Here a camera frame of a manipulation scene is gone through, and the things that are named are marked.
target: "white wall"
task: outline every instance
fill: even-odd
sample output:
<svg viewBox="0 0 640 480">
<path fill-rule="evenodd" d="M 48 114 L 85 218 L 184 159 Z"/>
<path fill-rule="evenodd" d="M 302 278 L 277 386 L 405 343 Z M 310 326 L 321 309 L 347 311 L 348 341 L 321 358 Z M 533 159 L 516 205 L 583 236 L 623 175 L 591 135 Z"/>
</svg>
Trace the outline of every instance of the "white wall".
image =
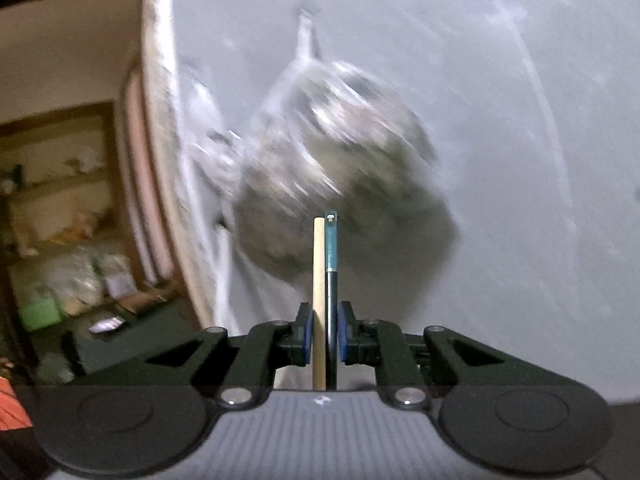
<svg viewBox="0 0 640 480">
<path fill-rule="evenodd" d="M 142 0 L 40 0 L 0 9 L 0 123 L 116 97 Z"/>
</svg>

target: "orange fabric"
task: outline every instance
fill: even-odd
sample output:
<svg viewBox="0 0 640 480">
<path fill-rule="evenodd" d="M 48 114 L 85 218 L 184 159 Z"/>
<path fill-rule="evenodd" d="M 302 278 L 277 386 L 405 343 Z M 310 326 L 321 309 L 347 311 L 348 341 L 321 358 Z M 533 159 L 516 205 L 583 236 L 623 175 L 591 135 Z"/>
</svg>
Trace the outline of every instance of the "orange fabric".
<svg viewBox="0 0 640 480">
<path fill-rule="evenodd" d="M 15 397 L 14 389 L 5 378 L 0 378 L 0 431 L 30 428 L 31 419 Z"/>
</svg>

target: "green container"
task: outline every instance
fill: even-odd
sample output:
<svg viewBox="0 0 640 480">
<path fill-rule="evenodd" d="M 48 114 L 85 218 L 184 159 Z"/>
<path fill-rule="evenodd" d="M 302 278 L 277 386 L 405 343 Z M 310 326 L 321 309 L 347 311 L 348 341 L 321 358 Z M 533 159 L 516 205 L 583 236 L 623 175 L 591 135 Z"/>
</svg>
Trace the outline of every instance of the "green container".
<svg viewBox="0 0 640 480">
<path fill-rule="evenodd" d="M 62 321 L 54 298 L 43 298 L 20 309 L 20 321 L 27 332 L 33 332 Z"/>
</svg>

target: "hanging plastic bag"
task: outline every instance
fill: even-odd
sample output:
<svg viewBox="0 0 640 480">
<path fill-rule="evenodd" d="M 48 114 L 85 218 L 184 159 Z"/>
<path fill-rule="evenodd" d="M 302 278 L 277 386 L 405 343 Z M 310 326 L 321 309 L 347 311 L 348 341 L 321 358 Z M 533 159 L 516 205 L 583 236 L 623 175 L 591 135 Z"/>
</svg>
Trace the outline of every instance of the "hanging plastic bag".
<svg viewBox="0 0 640 480">
<path fill-rule="evenodd" d="M 258 263 L 308 268 L 313 218 L 327 209 L 339 211 L 343 232 L 375 247 L 399 219 L 439 202 L 435 156 L 418 117 L 373 76 L 322 60 L 304 12 L 296 57 L 236 157 L 235 183 L 212 181 L 229 190 L 228 224 Z"/>
</svg>

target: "metal screw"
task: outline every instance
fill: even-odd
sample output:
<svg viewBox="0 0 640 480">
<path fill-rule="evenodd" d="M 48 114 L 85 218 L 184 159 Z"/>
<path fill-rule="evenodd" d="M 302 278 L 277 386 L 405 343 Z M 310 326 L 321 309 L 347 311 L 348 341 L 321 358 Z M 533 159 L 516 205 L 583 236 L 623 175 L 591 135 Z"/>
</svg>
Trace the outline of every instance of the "metal screw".
<svg viewBox="0 0 640 480">
<path fill-rule="evenodd" d="M 396 400 L 398 402 L 402 402 L 406 406 L 411 406 L 412 404 L 420 404 L 427 398 L 427 394 L 424 393 L 420 388 L 400 388 L 396 391 Z"/>
<path fill-rule="evenodd" d="M 253 397 L 246 388 L 228 388 L 220 394 L 220 399 L 231 406 L 248 403 Z"/>
</svg>

